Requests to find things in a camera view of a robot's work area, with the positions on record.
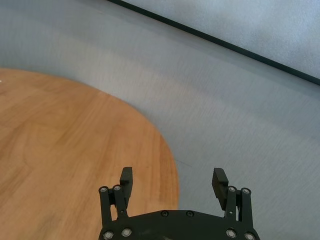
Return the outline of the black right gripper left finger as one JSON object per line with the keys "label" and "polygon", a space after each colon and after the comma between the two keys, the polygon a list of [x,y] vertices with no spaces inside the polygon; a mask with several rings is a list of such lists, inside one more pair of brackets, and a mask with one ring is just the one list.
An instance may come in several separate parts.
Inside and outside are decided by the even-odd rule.
{"label": "black right gripper left finger", "polygon": [[102,186],[99,188],[101,220],[103,223],[111,223],[111,206],[114,205],[118,219],[128,218],[127,208],[133,188],[132,167],[124,167],[119,179],[119,184],[112,188]]}

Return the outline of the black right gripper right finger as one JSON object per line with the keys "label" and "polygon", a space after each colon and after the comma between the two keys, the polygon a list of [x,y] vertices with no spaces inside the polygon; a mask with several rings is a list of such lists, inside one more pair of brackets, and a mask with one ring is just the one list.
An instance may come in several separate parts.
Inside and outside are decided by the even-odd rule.
{"label": "black right gripper right finger", "polygon": [[214,194],[224,211],[224,218],[242,223],[252,223],[251,190],[243,187],[237,189],[229,185],[229,180],[222,168],[214,168],[212,176]]}

